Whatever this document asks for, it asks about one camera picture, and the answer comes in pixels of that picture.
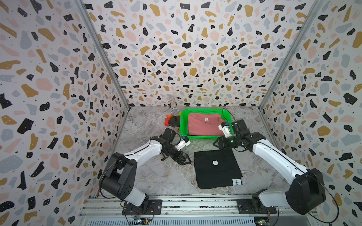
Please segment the black t-shirt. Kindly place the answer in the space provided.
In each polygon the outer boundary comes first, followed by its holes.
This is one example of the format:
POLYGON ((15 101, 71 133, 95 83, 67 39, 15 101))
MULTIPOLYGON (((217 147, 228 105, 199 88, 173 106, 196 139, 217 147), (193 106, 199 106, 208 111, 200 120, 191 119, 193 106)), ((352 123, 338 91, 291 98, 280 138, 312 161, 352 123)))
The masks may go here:
POLYGON ((242 172, 232 149, 195 152, 194 168, 200 189, 242 185, 242 172))

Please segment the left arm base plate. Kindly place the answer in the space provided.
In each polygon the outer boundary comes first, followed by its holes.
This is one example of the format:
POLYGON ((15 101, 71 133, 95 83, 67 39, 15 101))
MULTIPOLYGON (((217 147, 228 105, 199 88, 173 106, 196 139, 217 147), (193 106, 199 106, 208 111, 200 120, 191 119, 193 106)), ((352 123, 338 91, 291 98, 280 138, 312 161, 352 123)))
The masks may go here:
POLYGON ((160 215, 162 211, 162 200, 151 199, 146 200, 141 206, 135 206, 130 202, 125 202, 122 215, 160 215))

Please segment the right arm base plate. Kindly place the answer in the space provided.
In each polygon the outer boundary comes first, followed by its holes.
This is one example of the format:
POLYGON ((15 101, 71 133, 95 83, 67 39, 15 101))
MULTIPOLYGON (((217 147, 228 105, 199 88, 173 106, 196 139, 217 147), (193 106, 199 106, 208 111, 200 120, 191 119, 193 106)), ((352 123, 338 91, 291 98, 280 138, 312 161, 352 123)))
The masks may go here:
POLYGON ((275 207, 265 207, 258 199, 237 199, 239 214, 277 214, 275 207))

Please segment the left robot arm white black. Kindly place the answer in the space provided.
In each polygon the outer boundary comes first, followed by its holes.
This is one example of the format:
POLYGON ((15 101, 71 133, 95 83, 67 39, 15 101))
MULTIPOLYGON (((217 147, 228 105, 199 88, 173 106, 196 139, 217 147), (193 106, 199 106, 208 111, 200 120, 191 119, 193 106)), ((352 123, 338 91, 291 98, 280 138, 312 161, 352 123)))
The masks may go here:
POLYGON ((140 148, 125 153, 114 153, 100 178, 100 189, 107 191, 116 198, 124 200, 138 208, 148 205, 148 195, 135 187, 137 169, 151 158, 162 155, 170 157, 179 165, 191 163, 190 157, 182 148, 190 145, 188 137, 182 136, 177 145, 161 136, 151 137, 149 142, 140 148))

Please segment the pink t-shirt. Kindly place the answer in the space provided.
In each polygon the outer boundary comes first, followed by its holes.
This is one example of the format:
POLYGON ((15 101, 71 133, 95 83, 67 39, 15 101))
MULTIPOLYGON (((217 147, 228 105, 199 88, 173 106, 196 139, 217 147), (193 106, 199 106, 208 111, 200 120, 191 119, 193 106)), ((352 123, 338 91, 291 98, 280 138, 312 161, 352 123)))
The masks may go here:
POLYGON ((190 113, 188 132, 192 136, 222 136, 218 126, 224 122, 220 114, 190 113))

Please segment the green plastic basket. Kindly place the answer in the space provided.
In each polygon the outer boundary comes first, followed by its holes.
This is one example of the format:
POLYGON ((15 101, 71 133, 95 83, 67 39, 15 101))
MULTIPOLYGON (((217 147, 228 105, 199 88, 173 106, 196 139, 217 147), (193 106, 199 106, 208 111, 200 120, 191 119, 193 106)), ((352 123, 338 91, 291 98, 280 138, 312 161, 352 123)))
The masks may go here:
POLYGON ((233 116, 226 109, 189 108, 180 115, 180 133, 190 140, 216 140, 235 135, 233 116))

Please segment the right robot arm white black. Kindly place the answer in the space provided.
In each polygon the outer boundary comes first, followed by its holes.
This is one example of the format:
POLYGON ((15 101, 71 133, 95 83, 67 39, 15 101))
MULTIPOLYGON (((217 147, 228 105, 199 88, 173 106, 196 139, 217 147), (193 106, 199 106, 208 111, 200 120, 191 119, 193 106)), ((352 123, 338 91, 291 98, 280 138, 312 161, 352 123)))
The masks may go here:
POLYGON ((262 189, 252 195, 255 209, 287 207, 305 215, 326 201, 322 173, 308 169, 286 156, 258 132, 248 131, 235 136, 219 137, 214 146, 219 149, 243 147, 268 162, 290 185, 287 191, 262 189))

